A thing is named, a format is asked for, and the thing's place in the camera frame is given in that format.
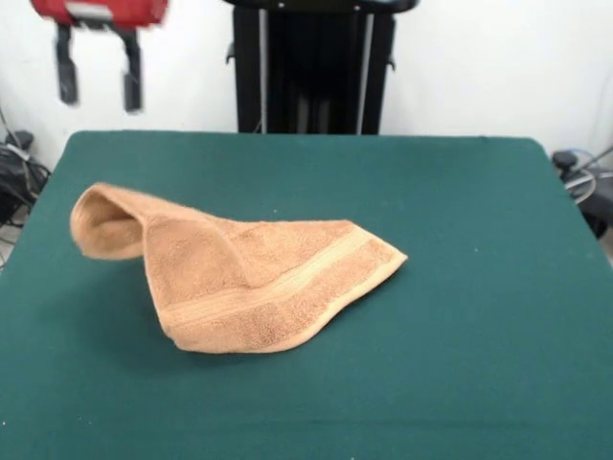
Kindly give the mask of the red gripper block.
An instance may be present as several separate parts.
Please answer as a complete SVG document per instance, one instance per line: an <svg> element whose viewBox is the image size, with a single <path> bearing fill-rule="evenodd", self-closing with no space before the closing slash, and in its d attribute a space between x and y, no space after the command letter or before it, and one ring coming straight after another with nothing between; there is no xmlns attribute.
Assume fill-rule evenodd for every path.
<svg viewBox="0 0 613 460"><path fill-rule="evenodd" d="M58 90L64 104L79 100L76 65L71 57L72 28L110 25L124 44L124 107L128 113L142 108L141 48L134 28L160 24L166 0L32 0L34 10L57 23L56 61Z"/></svg>

